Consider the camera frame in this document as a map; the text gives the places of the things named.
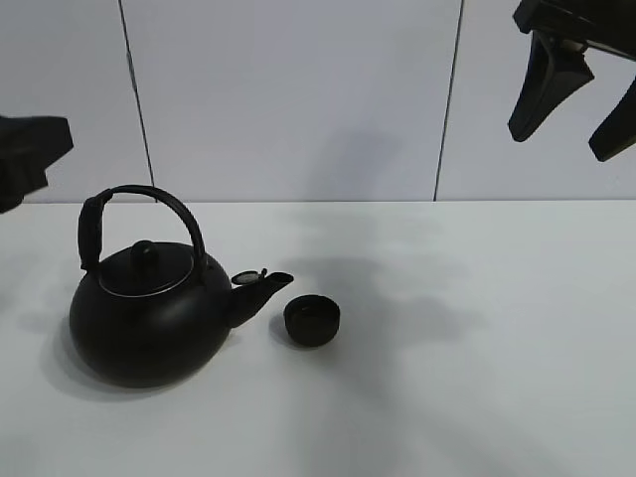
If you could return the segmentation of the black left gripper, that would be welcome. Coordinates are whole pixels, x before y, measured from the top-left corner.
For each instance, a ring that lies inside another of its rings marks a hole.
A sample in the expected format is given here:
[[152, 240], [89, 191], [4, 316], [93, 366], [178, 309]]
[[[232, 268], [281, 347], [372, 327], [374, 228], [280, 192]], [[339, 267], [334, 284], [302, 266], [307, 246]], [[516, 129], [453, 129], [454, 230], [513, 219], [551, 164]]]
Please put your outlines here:
[[47, 169], [74, 148], [62, 116], [1, 116], [1, 213], [48, 186]]

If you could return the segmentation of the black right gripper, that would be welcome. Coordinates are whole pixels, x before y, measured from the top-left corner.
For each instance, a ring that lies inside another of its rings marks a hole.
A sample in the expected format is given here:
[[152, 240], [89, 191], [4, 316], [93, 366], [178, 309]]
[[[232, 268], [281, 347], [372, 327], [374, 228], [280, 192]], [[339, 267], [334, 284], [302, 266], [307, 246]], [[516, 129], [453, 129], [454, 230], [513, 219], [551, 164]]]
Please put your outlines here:
[[[521, 32], [534, 31], [524, 83], [508, 121], [516, 142], [528, 140], [559, 105], [594, 79], [582, 44], [635, 60], [632, 0], [521, 1], [513, 19]], [[636, 80], [588, 141], [599, 162], [635, 143], [635, 113]]]

